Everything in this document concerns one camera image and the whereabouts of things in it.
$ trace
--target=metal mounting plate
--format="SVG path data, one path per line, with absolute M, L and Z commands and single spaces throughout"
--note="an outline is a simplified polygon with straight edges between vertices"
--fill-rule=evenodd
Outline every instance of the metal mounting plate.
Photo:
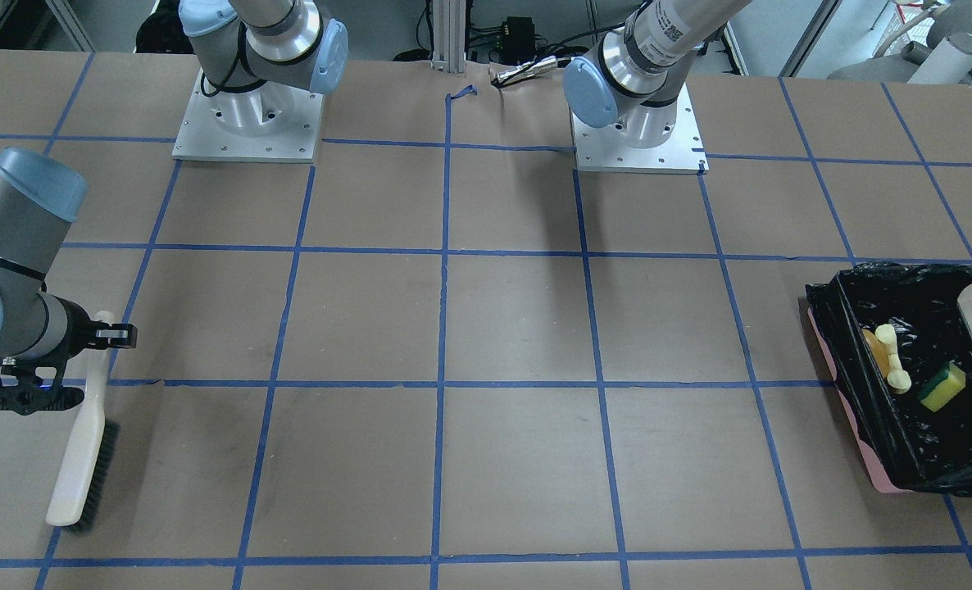
M 202 72 L 195 77 L 194 90 L 187 101 L 184 120 L 179 125 L 172 156 L 195 161 L 275 161 L 275 163 L 314 164 L 322 123 L 322 94 L 308 93 L 290 86 L 294 112 L 280 120 L 273 134 L 232 134 L 214 119 L 209 98 L 198 88 Z
M 679 93 L 679 119 L 672 137 L 654 148 L 633 148 L 622 142 L 613 125 L 588 127 L 570 113 L 573 145 L 577 148 L 577 170 L 583 172 L 643 172 L 651 175 L 696 175 L 708 171 L 701 131 L 686 86 Z

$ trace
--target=black bristles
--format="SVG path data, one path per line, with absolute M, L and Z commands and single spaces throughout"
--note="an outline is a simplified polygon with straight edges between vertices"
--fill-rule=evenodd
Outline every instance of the black bristles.
M 115 455 L 115 445 L 118 443 L 118 433 L 121 426 L 118 422 L 107 420 L 103 425 L 103 438 L 100 439 L 100 452 L 97 453 L 96 467 L 93 468 L 93 481 L 89 482 L 89 494 L 85 497 L 85 507 L 82 508 L 81 518 L 77 523 L 64 527 L 67 533 L 88 533 L 96 519 L 96 511 L 103 497 L 103 485 L 107 481 L 107 470 L 111 468 L 111 458 Z

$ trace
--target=blue grid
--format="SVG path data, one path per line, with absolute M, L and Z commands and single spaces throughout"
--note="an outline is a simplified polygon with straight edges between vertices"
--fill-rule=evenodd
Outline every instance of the blue grid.
M 70 113 L 78 92 L 81 90 L 82 83 L 89 72 L 89 67 L 93 64 L 93 56 L 90 55 L 82 68 L 81 74 L 74 86 L 66 107 L 64 107 L 59 121 L 51 135 L 28 135 L 28 134 L 0 134 L 3 139 L 37 139 L 47 141 L 44 152 L 49 154 L 52 146 L 56 142 L 142 142 L 142 143 L 172 143 L 174 138 L 139 138 L 139 137 L 93 137 L 92 135 L 64 135 L 60 134 L 66 117 Z M 961 224 L 944 193 L 933 175 L 933 167 L 966 167 L 972 168 L 972 163 L 968 161 L 927 161 L 924 154 L 917 145 L 912 132 L 898 110 L 894 98 L 891 97 L 889 90 L 884 86 L 891 108 L 902 123 L 903 129 L 908 134 L 908 138 L 916 150 L 918 161 L 883 161 L 883 160 L 853 160 L 853 158 L 826 158 L 815 157 L 806 138 L 793 101 L 789 97 L 785 82 L 779 79 L 779 85 L 786 98 L 788 108 L 793 116 L 794 123 L 807 152 L 807 157 L 774 157 L 763 156 L 763 154 L 723 154 L 707 153 L 714 158 L 733 158 L 734 160 L 770 160 L 770 161 L 809 161 L 815 169 L 817 182 L 824 192 L 824 197 L 828 203 L 834 223 L 837 225 L 839 235 L 843 240 L 847 250 L 847 256 L 781 256 L 770 254 L 726 254 L 722 250 L 722 243 L 719 236 L 715 217 L 712 214 L 711 201 L 708 197 L 706 178 L 699 175 L 699 186 L 701 197 L 706 207 L 708 223 L 710 223 L 712 239 L 715 243 L 715 254 L 701 253 L 678 253 L 678 252 L 592 252 L 588 250 L 588 240 L 586 227 L 584 227 L 584 207 L 581 202 L 580 182 L 576 171 L 573 172 L 575 178 L 575 198 L 577 206 L 577 221 L 579 222 L 580 251 L 506 251 L 506 250 L 449 250 L 449 186 L 450 186 L 450 154 L 453 149 L 478 149 L 478 150 L 503 150 L 503 151 L 558 151 L 570 152 L 572 148 L 566 146 L 498 146 L 498 145 L 476 145 L 476 144 L 455 144 L 452 142 L 452 100 L 465 96 L 473 88 L 468 87 L 456 96 L 445 97 L 446 107 L 446 135 L 445 142 L 388 142 L 388 141 L 365 141 L 364 139 L 344 139 L 327 138 L 327 143 L 355 144 L 355 145 L 386 145 L 386 146 L 415 146 L 415 147 L 438 147 L 444 150 L 444 195 L 443 195 L 443 233 L 441 249 L 388 249 L 387 247 L 307 247 L 302 246 L 303 232 L 307 220 L 307 212 L 311 205 L 311 198 L 314 184 L 314 168 L 311 169 L 309 179 L 307 179 L 307 190 L 305 201 L 303 201 L 302 217 L 298 229 L 298 237 L 292 247 L 272 247 L 272 246 L 228 246 L 228 245 L 186 245 L 186 243 L 157 243 L 157 233 L 161 228 L 168 209 L 169 201 L 174 191 L 176 179 L 182 163 L 176 163 L 172 176 L 168 183 L 168 188 L 161 200 L 161 208 L 157 213 L 156 224 L 153 226 L 147 243 L 66 243 L 64 247 L 88 247 L 89 249 L 135 249 L 143 250 L 144 256 L 141 261 L 137 279 L 134 281 L 133 290 L 130 292 L 129 302 L 123 316 L 123 321 L 129 321 L 133 313 L 135 300 L 140 292 L 140 287 L 144 279 L 150 257 L 156 250 L 223 250 L 223 251 L 272 251 L 272 252 L 291 252 L 292 262 L 290 275 L 288 276 L 286 305 L 279 322 L 279 333 L 277 334 L 276 347 L 272 362 L 271 376 L 268 380 L 137 380 L 137 379 L 111 379 L 111 385 L 115 386 L 138 386 L 144 384 L 164 384 L 166 386 L 194 386 L 195 388 L 266 388 L 266 402 L 264 417 L 261 422 L 261 436 L 258 442 L 257 459 L 255 460 L 250 493 L 247 501 L 246 515 L 243 519 L 243 531 L 240 538 L 239 552 L 235 557 L 195 557 L 195 559 L 140 559 L 140 557 L 112 557 L 112 559 L 58 559 L 55 557 L 56 546 L 59 542 L 60 530 L 52 531 L 44 557 L 41 559 L 29 560 L 0 560 L 0 568 L 38 568 L 39 575 L 36 582 L 36 590 L 44 587 L 45 579 L 51 568 L 88 568 L 88 567 L 224 567 L 234 568 L 234 589 L 238 590 L 242 586 L 243 568 L 249 566 L 300 566 L 300 565 L 427 565 L 430 567 L 430 588 L 438 589 L 438 567 L 443 564 L 504 564 L 504 563 L 545 563 L 545 561 L 617 561 L 620 564 L 621 582 L 624 590 L 631 590 L 629 582 L 628 563 L 629 561 L 681 561 L 681 560 L 734 560 L 734 559 L 796 559 L 800 566 L 804 588 L 811 588 L 811 578 L 807 568 L 807 557 L 817 556 L 890 556 L 890 554 L 962 554 L 966 557 L 972 569 L 972 544 L 966 537 L 965 530 L 961 525 L 961 520 L 956 512 L 955 505 L 949 496 L 944 497 L 948 515 L 952 521 L 955 531 L 959 538 L 958 545 L 928 545 L 928 546 L 884 546 L 884 547 L 843 547 L 843 548 L 805 548 L 802 546 L 798 537 L 796 518 L 794 518 L 793 507 L 786 489 L 784 475 L 782 473 L 781 462 L 777 446 L 774 443 L 774 434 L 770 427 L 770 419 L 767 417 L 766 406 L 762 396 L 764 388 L 827 388 L 831 382 L 823 380 L 784 380 L 784 381 L 762 381 L 756 378 L 755 369 L 752 366 L 752 354 L 749 351 L 748 340 L 745 333 L 745 326 L 738 309 L 737 295 L 734 285 L 730 280 L 727 261 L 837 261 L 837 262 L 858 262 L 872 261 L 875 258 L 857 257 L 853 254 L 849 239 L 843 232 L 843 226 L 839 220 L 837 207 L 834 205 L 826 184 L 824 176 L 820 172 L 817 164 L 834 161 L 834 163 L 852 164 L 882 164 L 899 166 L 921 166 L 928 172 L 928 176 L 935 187 L 937 197 L 942 201 L 950 220 L 955 225 L 957 232 L 961 236 L 963 243 L 970 254 L 970 259 L 932 259 L 932 258 L 909 258 L 901 259 L 908 264 L 927 264 L 927 262 L 948 262 L 948 264 L 972 264 L 972 247 L 963 231 Z M 288 313 L 290 312 L 293 290 L 296 276 L 298 276 L 300 255 L 307 252 L 345 252 L 345 253 L 373 253 L 373 254 L 401 254 L 401 255 L 441 255 L 441 292 L 440 292 L 440 328 L 438 328 L 438 377 L 435 381 L 287 381 L 279 379 L 279 363 L 281 352 L 284 348 L 284 336 L 288 323 Z M 563 256 L 580 257 L 584 264 L 584 287 L 586 287 L 588 298 L 588 318 L 590 319 L 592 332 L 592 347 L 594 354 L 596 380 L 595 381 L 450 381 L 445 378 L 445 338 L 446 338 L 446 288 L 447 288 L 447 263 L 450 255 L 455 256 Z M 666 382 L 666 381 L 606 381 L 602 374 L 602 353 L 599 347 L 598 326 L 596 322 L 594 294 L 591 279 L 591 259 L 602 257 L 628 257 L 628 258 L 696 258 L 714 259 L 718 261 L 722 269 L 723 279 L 726 285 L 729 304 L 734 314 L 734 322 L 738 329 L 738 339 L 740 339 L 742 352 L 744 355 L 745 366 L 748 372 L 748 381 L 706 381 L 706 382 Z M 69 384 L 81 384 L 81 380 L 67 380 Z M 433 525 L 431 525 L 431 552 L 429 556 L 247 556 L 249 538 L 253 524 L 255 507 L 257 507 L 257 492 L 260 486 L 260 475 L 262 471 L 262 461 L 266 450 L 266 440 L 271 421 L 271 411 L 273 393 L 277 388 L 436 388 L 437 391 L 437 418 L 436 418 L 436 456 L 434 457 L 434 482 L 433 482 Z M 470 554 L 470 556 L 442 556 L 440 554 L 440 531 L 441 531 L 441 499 L 442 499 L 442 440 L 443 440 L 443 417 L 444 417 L 444 395 L 445 388 L 597 388 L 599 396 L 599 408 L 601 408 L 603 444 L 606 451 L 606 470 L 609 478 L 613 516 L 615 523 L 615 534 L 617 538 L 617 552 L 595 552 L 577 554 L 552 554 L 538 553 L 526 554 L 526 556 L 510 556 L 510 554 Z M 717 550 L 717 551 L 659 551 L 659 552 L 629 552 L 625 548 L 624 527 L 622 527 L 620 515 L 620 498 L 617 492 L 617 478 L 613 462 L 612 443 L 610 440 L 609 418 L 606 410 L 606 389 L 608 388 L 751 388 L 756 399 L 760 419 L 763 424 L 764 433 L 770 458 L 774 464 L 774 475 L 777 478 L 779 491 L 781 492 L 782 502 L 788 520 L 789 532 L 793 539 L 793 549 L 762 549 L 762 550 Z

